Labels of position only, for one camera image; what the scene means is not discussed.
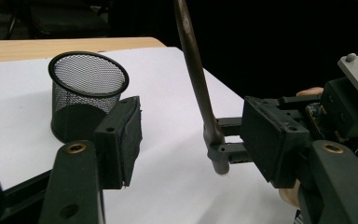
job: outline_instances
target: table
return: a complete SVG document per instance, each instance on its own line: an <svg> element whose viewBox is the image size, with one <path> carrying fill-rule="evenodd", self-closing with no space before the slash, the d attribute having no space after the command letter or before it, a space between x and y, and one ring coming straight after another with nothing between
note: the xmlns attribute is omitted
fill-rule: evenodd
<svg viewBox="0 0 358 224"><path fill-rule="evenodd" d="M0 59L3 189L51 169L62 146L49 128L51 57L68 49L91 50L127 70L130 85L121 99L138 95L142 109L143 140L131 185L103 192L107 223L293 223L296 209L253 163L231 165L225 176L214 172L183 52L154 38L126 40L0 42L0 57L5 56ZM98 43L105 45L95 47ZM242 99L204 72L216 117L241 116Z"/></svg>

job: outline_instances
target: black mesh pen holder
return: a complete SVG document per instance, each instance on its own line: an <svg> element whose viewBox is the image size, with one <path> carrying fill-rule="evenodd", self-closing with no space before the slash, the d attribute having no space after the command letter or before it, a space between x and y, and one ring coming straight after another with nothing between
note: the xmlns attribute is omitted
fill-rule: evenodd
<svg viewBox="0 0 358 224"><path fill-rule="evenodd" d="M130 82L119 63L85 51L57 55L48 72L53 80L51 130L64 143L92 140Z"/></svg>

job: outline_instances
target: dark chair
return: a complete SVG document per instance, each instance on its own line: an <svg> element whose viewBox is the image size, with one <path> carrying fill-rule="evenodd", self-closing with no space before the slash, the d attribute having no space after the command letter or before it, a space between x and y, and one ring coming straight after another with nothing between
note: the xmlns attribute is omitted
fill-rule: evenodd
<svg viewBox="0 0 358 224"><path fill-rule="evenodd" d="M111 27L83 0L15 0L7 31L10 39L17 19L28 27L30 38L108 37Z"/></svg>

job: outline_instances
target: mesh cup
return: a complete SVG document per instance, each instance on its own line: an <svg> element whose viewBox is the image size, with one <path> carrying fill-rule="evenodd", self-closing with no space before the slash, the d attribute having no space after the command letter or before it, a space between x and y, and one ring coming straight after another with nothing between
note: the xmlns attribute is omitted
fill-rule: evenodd
<svg viewBox="0 0 358 224"><path fill-rule="evenodd" d="M130 82L119 63L85 51L57 55L48 72L53 80L51 130L64 143L92 140Z"/></svg>

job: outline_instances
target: white table surface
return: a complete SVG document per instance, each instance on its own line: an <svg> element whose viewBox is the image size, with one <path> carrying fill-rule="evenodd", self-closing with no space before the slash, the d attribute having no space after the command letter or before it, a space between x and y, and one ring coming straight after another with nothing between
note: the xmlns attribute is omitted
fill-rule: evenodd
<svg viewBox="0 0 358 224"><path fill-rule="evenodd" d="M121 99L140 96L143 132L131 185L103 192L107 223L293 223L296 209L281 200L253 163L230 165L225 176L214 172L181 50L101 54L129 73ZM0 63L3 189L51 169L63 145L50 129L50 60ZM205 76L215 116L240 117L243 100L206 70Z"/></svg>

